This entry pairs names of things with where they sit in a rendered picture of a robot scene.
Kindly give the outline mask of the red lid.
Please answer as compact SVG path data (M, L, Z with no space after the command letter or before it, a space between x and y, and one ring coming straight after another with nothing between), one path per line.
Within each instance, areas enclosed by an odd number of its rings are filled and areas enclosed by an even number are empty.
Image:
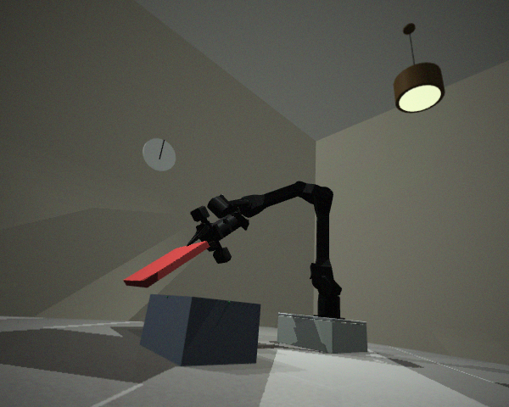
M127 277L124 282L127 286L150 287L158 280L167 276L172 271L188 262L198 254L209 248L207 241L191 244L180 248L175 248L168 254L155 260L150 265L142 268L133 275Z

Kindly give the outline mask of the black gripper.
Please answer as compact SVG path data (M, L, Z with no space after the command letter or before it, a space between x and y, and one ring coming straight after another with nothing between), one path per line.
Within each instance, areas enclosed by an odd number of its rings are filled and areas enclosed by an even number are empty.
M234 228L232 222L227 217L223 217L215 223L210 224L210 221L206 219L210 217L210 214L205 206L201 206L191 211L191 216L193 217L194 221L201 221L201 224L196 226L197 231L187 246L196 242L207 233L211 240L211 242L208 243L210 247L207 249L209 252L215 251L213 256L216 263L221 264L228 262L232 256L229 253L227 247L221 247L219 241L233 232Z

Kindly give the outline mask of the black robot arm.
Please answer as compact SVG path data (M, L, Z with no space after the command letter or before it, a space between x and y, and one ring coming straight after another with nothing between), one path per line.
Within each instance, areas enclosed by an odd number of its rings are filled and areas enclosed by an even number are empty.
M333 191L328 187L297 181L261 195L248 195L228 201L222 194L212 198L207 208L219 219L227 217L237 230L240 226L246 231L250 218L263 209L291 198L300 197L314 204L316 212L316 262L310 265L310 279L318 290L317 317L340 318L340 293L342 287L333 279L333 269L329 259L329 213L333 201Z

